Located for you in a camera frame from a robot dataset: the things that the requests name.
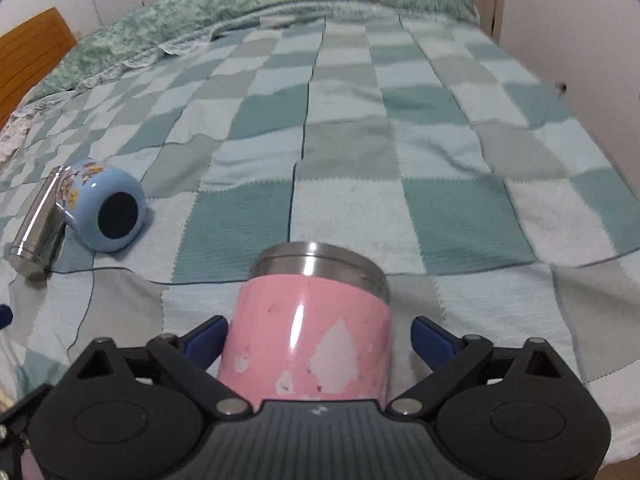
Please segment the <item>pink stainless steel cup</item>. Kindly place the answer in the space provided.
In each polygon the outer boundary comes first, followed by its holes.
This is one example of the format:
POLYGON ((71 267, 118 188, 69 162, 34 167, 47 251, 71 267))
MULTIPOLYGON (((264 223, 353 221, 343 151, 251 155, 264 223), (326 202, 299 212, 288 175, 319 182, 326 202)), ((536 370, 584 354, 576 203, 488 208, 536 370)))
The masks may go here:
POLYGON ((254 408, 265 400, 386 398, 390 288, 346 248, 289 242, 264 250, 241 287, 219 380, 254 408))

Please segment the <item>light blue cartoon cup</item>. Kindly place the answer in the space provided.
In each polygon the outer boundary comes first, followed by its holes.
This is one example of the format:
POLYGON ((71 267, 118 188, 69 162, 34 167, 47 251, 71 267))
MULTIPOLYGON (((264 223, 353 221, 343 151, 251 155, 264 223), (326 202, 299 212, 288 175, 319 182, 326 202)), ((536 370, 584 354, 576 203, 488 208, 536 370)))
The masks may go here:
POLYGON ((81 244, 94 252, 128 246, 146 214, 141 183, 125 170, 92 159, 62 168, 56 204, 81 244))

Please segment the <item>silver steel thermos bottle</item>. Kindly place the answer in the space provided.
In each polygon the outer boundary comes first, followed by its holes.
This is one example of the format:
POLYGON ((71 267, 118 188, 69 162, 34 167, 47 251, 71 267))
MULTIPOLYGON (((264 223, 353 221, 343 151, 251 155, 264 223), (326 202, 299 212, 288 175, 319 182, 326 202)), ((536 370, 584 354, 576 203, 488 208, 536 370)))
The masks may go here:
POLYGON ((58 254, 65 232, 61 188, 70 176, 70 166, 56 166, 39 185, 28 211, 6 250, 6 260, 31 282, 44 282, 58 254))

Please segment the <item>checkered teal grey blanket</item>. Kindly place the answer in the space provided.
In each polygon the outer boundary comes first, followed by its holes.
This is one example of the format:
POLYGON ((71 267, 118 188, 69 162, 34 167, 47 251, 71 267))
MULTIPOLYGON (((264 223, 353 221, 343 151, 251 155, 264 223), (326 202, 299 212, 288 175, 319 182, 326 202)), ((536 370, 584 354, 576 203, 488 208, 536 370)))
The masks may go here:
POLYGON ((390 394, 424 372, 414 316, 500 346, 539 336, 608 416, 608 462, 638 454, 638 198, 558 95, 475 26, 249 18, 32 90, 16 125, 3 243, 48 172, 87 158, 136 177, 151 219, 113 255, 67 234, 41 287, 2 266, 3 404, 97 336, 133 346, 229 315, 262 250, 313 240, 387 274, 390 394))

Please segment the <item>green floral quilt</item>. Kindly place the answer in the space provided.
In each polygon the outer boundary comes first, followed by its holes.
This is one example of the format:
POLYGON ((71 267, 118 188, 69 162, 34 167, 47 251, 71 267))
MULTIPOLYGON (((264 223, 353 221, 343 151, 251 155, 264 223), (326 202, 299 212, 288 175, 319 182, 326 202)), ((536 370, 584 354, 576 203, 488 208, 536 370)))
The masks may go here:
POLYGON ((360 1, 395 10, 436 14, 454 21, 477 22, 472 0, 157 0, 82 38, 32 88, 32 98, 72 90, 91 77, 194 30, 272 6, 306 1, 360 1))

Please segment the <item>orange wooden headboard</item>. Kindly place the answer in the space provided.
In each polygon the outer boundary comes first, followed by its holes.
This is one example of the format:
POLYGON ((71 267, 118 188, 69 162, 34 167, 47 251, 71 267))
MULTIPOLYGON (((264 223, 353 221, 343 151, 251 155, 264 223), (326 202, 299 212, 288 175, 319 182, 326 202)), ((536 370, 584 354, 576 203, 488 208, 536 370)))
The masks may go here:
POLYGON ((1 37, 1 127, 27 92, 42 81, 77 40, 57 8, 50 8, 19 24, 1 37))

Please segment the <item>black wall plug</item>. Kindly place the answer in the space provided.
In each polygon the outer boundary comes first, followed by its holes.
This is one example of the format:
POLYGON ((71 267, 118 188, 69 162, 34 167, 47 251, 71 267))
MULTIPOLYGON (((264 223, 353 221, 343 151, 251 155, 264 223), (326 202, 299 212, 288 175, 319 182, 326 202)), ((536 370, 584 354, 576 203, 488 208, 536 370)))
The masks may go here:
POLYGON ((567 84, 565 82, 557 82, 554 88, 559 94, 564 94, 567 90, 567 84))

